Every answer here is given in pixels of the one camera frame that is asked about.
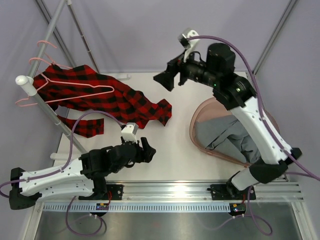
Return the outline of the grey shirt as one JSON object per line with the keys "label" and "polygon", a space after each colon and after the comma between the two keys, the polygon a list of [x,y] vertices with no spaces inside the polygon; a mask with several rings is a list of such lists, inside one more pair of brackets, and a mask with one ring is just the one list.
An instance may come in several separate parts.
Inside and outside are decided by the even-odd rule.
{"label": "grey shirt", "polygon": [[206,150],[217,151],[243,164],[253,164],[261,157],[253,139],[233,115],[196,122],[195,138]]}

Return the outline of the red black plaid shirt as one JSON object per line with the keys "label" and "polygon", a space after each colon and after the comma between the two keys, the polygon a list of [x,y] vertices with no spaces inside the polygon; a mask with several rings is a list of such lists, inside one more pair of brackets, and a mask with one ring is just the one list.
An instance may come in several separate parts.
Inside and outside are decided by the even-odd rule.
{"label": "red black plaid shirt", "polygon": [[[88,65],[77,66],[72,69],[63,69],[56,65],[50,65],[42,72],[52,81],[89,84],[92,86],[112,86],[114,92],[91,97],[83,97],[64,101],[47,103],[53,110],[58,107],[65,107],[77,111],[103,111],[111,114],[122,123],[136,123],[139,128],[144,129],[149,121],[157,120],[163,126],[172,117],[172,105],[165,99],[158,103],[149,101],[143,92],[134,90],[127,84],[116,78],[97,73]],[[38,89],[45,83],[45,79],[39,74],[34,77],[34,87]],[[38,94],[46,102],[54,99],[65,98],[59,96],[63,88],[82,88],[67,84],[49,83],[38,91]],[[84,86],[84,93],[104,92],[107,88],[89,88]]]}

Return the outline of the pink wire hanger front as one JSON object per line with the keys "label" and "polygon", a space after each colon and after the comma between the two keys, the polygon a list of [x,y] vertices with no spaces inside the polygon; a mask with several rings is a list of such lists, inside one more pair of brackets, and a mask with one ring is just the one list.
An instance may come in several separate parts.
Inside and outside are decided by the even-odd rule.
{"label": "pink wire hanger front", "polygon": [[22,98],[22,99],[16,101],[15,104],[17,106],[28,107],[28,106],[36,105],[35,103],[20,104],[20,102],[27,101],[30,99],[30,97],[34,97],[38,93],[39,90],[43,89],[49,83],[62,84],[62,85],[72,85],[72,86],[83,86],[83,87],[89,87],[91,89],[104,88],[104,89],[109,89],[109,90],[102,91],[102,92],[94,92],[94,93],[90,92],[89,94],[82,94],[81,95],[81,93],[84,93],[84,90],[85,90],[83,87],[82,88],[76,87],[75,90],[71,90],[70,88],[63,87],[58,95],[60,97],[64,97],[64,98],[58,98],[58,99],[46,101],[45,102],[46,104],[60,102],[60,101],[67,101],[67,100],[72,100],[72,99],[93,97],[93,96],[98,96],[98,95],[103,95],[103,94],[109,94],[109,93],[113,93],[115,91],[115,88],[112,86],[109,86],[109,85],[93,86],[93,85],[90,85],[87,83],[53,81],[53,80],[50,80],[48,77],[46,77],[43,73],[41,73],[40,75],[44,78],[45,83],[37,89],[34,86],[34,79],[32,77],[27,76],[27,75],[19,75],[16,77],[15,83],[18,86],[20,86],[28,95],[27,98]]}

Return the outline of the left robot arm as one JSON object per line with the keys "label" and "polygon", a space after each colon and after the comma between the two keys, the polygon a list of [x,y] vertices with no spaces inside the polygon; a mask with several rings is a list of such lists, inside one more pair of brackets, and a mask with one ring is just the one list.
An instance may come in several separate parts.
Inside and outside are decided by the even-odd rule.
{"label": "left robot arm", "polygon": [[149,163],[156,150],[142,137],[138,142],[93,149],[71,160],[43,170],[27,172],[20,167],[10,173],[11,210],[22,210],[37,202],[77,196],[79,200],[103,200],[111,195],[106,177],[135,164]]}

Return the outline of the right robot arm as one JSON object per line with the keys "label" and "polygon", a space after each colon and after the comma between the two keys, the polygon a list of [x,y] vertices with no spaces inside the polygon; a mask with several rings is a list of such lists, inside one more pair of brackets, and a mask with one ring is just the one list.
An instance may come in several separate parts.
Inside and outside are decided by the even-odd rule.
{"label": "right robot arm", "polygon": [[170,60],[166,70],[155,75],[153,80],[168,91],[173,90],[177,74],[180,75],[180,86],[192,80],[211,87],[215,99],[247,130],[261,156],[226,182],[228,196],[237,199],[250,186],[267,184],[280,177],[301,157],[302,151],[282,139],[261,108],[258,94],[250,82],[234,72],[236,54],[227,44],[211,44],[206,60],[195,60],[194,55],[194,52],[185,50]]}

